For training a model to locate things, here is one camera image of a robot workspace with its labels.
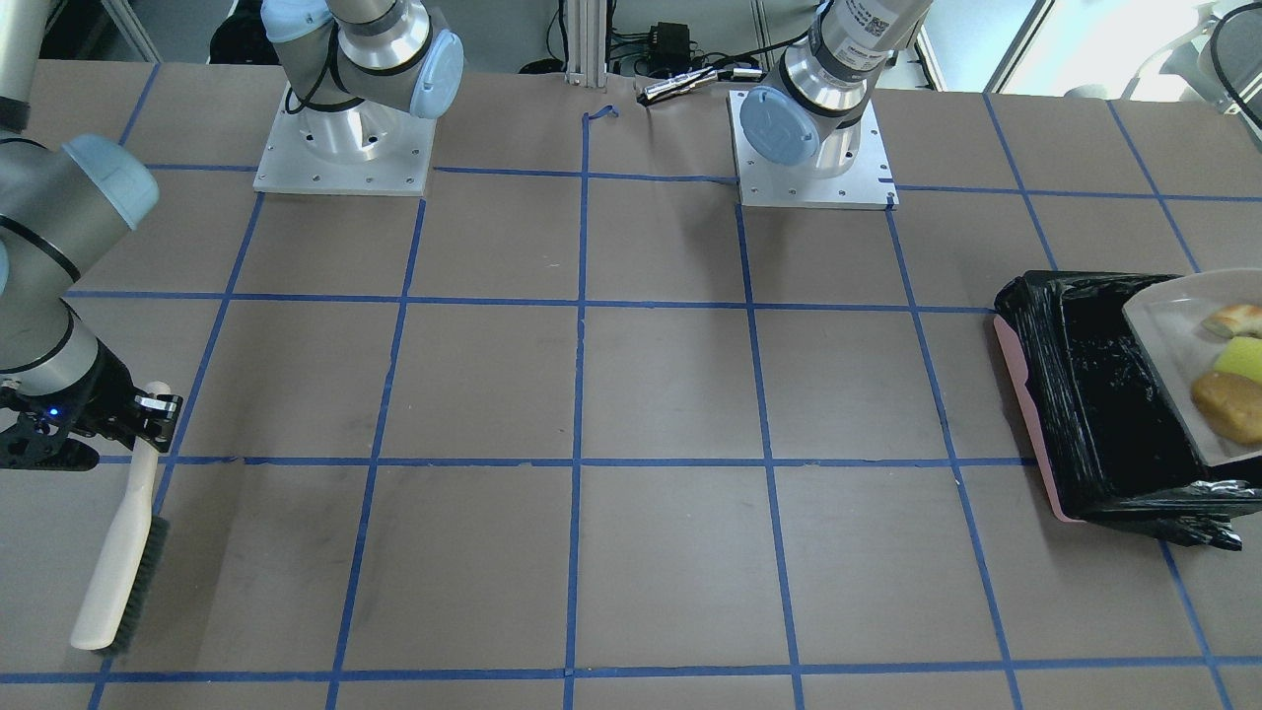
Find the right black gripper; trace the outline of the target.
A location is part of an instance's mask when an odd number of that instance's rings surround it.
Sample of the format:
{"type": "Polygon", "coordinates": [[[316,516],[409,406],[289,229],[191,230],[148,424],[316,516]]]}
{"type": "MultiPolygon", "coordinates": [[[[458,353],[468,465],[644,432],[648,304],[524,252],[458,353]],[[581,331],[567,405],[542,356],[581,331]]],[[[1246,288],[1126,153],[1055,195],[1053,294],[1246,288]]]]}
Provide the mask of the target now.
{"type": "Polygon", "coordinates": [[[103,438],[135,453],[140,441],[158,453],[170,450],[184,399],[153,383],[134,386],[129,370],[101,346],[90,372],[67,390],[45,395],[3,388],[3,409],[15,422],[1,435],[5,470],[91,470],[98,450],[87,444],[103,438]]]}

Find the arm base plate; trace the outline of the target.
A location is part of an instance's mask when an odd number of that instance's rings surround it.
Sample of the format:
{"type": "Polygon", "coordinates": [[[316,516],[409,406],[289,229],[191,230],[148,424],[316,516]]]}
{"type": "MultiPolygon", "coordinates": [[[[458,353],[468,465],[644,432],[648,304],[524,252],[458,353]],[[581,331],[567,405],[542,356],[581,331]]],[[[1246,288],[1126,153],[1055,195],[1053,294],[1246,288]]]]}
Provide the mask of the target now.
{"type": "Polygon", "coordinates": [[[342,112],[302,108],[281,96],[252,188],[305,195],[420,197],[437,121],[379,103],[342,112]]]}
{"type": "Polygon", "coordinates": [[[893,211],[900,206],[875,103],[858,124],[833,132],[801,165],[777,165],[750,144],[742,116],[747,91],[729,92],[740,203],[769,208],[893,211]]]}

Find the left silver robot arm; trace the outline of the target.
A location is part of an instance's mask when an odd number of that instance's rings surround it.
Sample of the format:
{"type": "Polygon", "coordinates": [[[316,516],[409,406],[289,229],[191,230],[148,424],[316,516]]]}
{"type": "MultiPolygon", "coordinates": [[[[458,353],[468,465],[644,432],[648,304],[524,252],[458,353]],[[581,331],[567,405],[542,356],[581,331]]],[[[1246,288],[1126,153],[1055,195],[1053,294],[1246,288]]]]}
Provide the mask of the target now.
{"type": "Polygon", "coordinates": [[[751,148],[781,166],[805,165],[834,134],[861,122],[880,72],[933,8],[929,1],[825,1],[740,103],[751,148]]]}

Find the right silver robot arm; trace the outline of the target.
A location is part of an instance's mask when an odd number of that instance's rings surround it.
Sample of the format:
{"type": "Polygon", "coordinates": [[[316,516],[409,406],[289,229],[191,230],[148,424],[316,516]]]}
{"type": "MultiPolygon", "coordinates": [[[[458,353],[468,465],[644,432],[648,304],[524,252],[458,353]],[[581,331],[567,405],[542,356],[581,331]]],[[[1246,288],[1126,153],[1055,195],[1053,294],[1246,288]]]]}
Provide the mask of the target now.
{"type": "Polygon", "coordinates": [[[156,182],[116,141],[74,136],[53,150],[27,136],[33,79],[50,5],[3,4],[1,380],[6,470],[90,470],[90,439],[170,450],[183,400],[140,390],[66,293],[122,235],[138,230],[156,182]]]}

